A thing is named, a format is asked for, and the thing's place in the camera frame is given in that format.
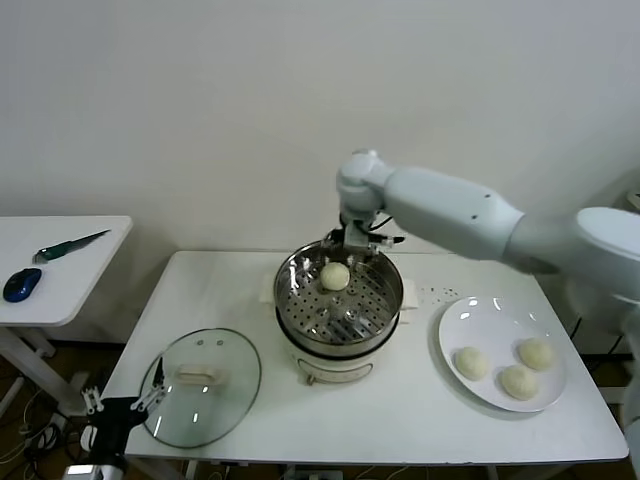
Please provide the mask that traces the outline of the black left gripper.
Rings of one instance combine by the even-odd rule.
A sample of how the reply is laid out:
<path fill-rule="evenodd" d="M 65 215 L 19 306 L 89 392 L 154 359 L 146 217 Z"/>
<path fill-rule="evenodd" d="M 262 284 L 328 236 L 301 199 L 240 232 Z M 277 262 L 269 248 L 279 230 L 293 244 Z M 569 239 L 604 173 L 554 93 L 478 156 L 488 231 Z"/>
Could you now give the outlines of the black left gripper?
<path fill-rule="evenodd" d="M 86 414 L 97 431 L 92 455 L 123 455 L 130 432 L 145 422 L 145 413 L 151 414 L 160 405 L 166 396 L 162 356 L 157 358 L 151 373 L 151 386 L 139 398 L 106 398 L 102 401 L 101 411 L 99 389 L 90 387 L 82 391 Z"/>

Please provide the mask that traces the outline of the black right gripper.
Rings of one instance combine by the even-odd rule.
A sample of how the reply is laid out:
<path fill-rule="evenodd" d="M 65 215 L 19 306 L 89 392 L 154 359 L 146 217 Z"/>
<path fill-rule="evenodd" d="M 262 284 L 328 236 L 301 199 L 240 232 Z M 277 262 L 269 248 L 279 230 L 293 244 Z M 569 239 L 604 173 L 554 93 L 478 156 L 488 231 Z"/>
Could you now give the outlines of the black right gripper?
<path fill-rule="evenodd" d="M 325 236 L 325 244 L 328 246 L 344 246 L 348 250 L 368 250 L 369 255 L 378 255 L 381 251 L 379 244 L 373 244 L 369 238 L 369 232 L 356 221 L 348 222 L 341 228 L 331 230 Z"/>

